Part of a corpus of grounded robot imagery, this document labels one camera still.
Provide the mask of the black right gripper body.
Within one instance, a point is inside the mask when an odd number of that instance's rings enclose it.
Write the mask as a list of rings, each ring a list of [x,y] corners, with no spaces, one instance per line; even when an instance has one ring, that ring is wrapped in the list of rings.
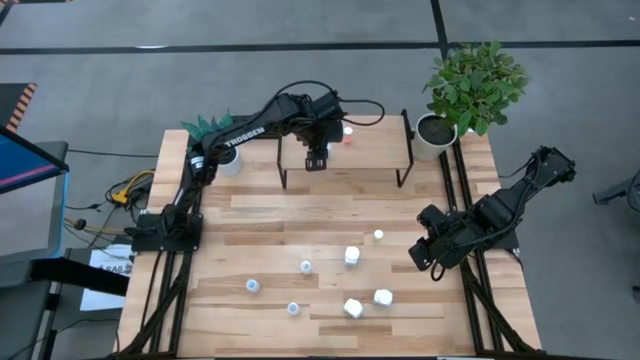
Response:
[[[473,230],[464,212],[443,213],[435,205],[429,205],[417,215],[417,222],[427,230],[427,236],[420,240],[426,247],[440,241],[453,249],[473,241]]]

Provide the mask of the wooden shelf with black legs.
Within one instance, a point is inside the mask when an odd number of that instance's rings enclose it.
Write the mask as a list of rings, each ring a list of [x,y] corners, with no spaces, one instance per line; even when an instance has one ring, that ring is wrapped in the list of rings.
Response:
[[[406,109],[385,115],[371,127],[355,126],[341,143],[330,143],[326,170],[394,170],[401,188],[414,164],[412,129]],[[289,171],[305,169],[307,147],[293,135],[278,140],[277,168],[283,189]]]

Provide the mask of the green leafy plant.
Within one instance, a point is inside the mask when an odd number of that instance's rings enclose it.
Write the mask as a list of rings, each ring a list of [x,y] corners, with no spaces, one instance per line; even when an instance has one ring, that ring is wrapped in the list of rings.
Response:
[[[483,136],[491,126],[506,124],[505,109],[526,94],[529,83],[523,65],[498,40],[452,49],[434,59],[433,70],[424,86],[430,92],[427,108],[459,135]]]

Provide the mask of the orange black hazard striped mat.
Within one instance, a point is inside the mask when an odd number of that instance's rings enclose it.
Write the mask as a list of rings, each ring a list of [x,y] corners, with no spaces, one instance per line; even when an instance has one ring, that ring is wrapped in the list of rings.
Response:
[[[17,132],[37,88],[36,83],[0,83],[0,128]]]

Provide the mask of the white round plant pot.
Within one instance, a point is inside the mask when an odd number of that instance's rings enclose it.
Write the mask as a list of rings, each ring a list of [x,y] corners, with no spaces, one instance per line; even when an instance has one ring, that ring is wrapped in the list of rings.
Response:
[[[243,169],[243,160],[237,148],[230,148],[220,154],[218,171],[225,177],[237,176]]]

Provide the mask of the blue-edged screen cart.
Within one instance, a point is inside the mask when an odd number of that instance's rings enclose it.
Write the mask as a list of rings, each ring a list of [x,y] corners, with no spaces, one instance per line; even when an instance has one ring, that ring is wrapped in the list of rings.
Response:
[[[68,143],[32,143],[0,127],[0,263],[55,257],[68,185]]]

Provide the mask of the black aluminium table frame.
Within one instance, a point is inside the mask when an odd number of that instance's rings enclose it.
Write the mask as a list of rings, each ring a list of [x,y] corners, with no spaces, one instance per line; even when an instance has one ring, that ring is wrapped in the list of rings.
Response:
[[[133,338],[131,343],[122,350],[113,354],[115,359],[147,360],[160,359],[164,357],[168,359],[177,358],[192,259],[192,252],[187,252],[183,255],[181,266],[173,283],[166,291],[160,292],[160,299],[154,312],[143,324],[142,328]],[[143,353],[142,350],[147,343],[152,340],[152,337],[155,334],[161,334],[162,323],[164,322],[166,313],[172,304],[175,304],[175,312],[171,328],[169,350],[166,352],[159,352],[157,347],[151,346],[151,350],[148,353]]]
[[[466,205],[500,188],[489,140],[466,135],[441,157],[441,173],[445,183],[445,209],[464,210]],[[510,326],[528,345],[539,349],[541,342],[531,308],[523,267],[513,244],[469,258],[474,275],[490,287],[496,307]],[[463,288],[467,302],[467,323],[470,339],[487,350],[496,348],[495,323],[484,306],[468,288]]]

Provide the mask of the white pot with soil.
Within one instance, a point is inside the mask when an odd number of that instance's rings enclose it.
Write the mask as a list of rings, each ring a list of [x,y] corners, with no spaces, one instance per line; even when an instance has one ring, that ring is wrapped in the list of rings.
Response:
[[[456,125],[435,113],[422,115],[416,122],[411,141],[414,158],[419,161],[432,161],[438,158],[458,138]]]

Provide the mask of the white paper sheet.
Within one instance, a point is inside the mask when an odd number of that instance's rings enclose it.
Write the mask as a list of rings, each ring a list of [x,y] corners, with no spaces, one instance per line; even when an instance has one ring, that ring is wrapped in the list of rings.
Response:
[[[83,290],[79,310],[94,312],[121,309],[125,304],[126,281],[133,269],[133,251],[129,244],[94,249],[88,258],[92,268],[89,286]]]

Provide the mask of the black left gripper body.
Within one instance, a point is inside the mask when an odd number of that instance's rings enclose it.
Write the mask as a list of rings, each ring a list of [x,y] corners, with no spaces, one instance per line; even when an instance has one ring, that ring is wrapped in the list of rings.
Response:
[[[342,139],[341,120],[314,122],[298,133],[298,140],[310,150],[325,149],[328,143],[340,143]]]

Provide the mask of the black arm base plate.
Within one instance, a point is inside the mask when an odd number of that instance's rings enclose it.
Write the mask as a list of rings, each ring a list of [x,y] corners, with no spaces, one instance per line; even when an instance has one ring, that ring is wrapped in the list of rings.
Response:
[[[143,214],[134,228],[126,228],[133,238],[134,252],[191,252],[200,246],[203,216],[200,213]]]

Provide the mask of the black chair base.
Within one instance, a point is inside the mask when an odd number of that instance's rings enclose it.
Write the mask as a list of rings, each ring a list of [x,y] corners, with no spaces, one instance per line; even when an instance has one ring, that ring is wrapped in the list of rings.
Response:
[[[625,198],[628,206],[640,213],[640,170],[627,180],[593,193],[592,197],[597,205],[607,205],[613,199]]]

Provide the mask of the dark green snake plant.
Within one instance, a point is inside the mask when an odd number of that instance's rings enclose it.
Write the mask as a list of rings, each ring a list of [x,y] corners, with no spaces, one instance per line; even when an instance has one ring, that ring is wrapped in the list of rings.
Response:
[[[202,115],[197,116],[195,123],[181,121],[180,125],[186,130],[194,142],[199,142],[203,137],[214,133],[220,133],[234,123],[232,115],[227,111],[220,119],[212,117],[207,121]]]

